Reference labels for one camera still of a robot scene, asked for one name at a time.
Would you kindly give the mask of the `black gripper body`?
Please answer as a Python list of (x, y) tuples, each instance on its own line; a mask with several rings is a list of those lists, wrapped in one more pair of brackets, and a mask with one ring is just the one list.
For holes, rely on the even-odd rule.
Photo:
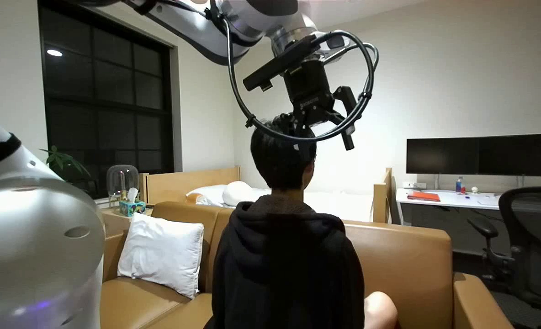
[(328, 119), (333, 96), (320, 61), (308, 61), (284, 76), (293, 112), (300, 119)]

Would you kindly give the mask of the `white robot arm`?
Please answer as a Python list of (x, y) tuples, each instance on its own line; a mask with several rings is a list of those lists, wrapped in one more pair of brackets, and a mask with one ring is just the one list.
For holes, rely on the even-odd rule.
[[(324, 66), (368, 44), (350, 32), (320, 32), (300, 0), (74, 0), (79, 6), (127, 4), (233, 68), (262, 39), (273, 59), (231, 88), (269, 90), (275, 77), (289, 88), (293, 123), (330, 121), (328, 138), (348, 140), (373, 85), (348, 94), (344, 116)], [(66, 183), (23, 141), (0, 127), (0, 329), (99, 329), (105, 225), (92, 198)]]

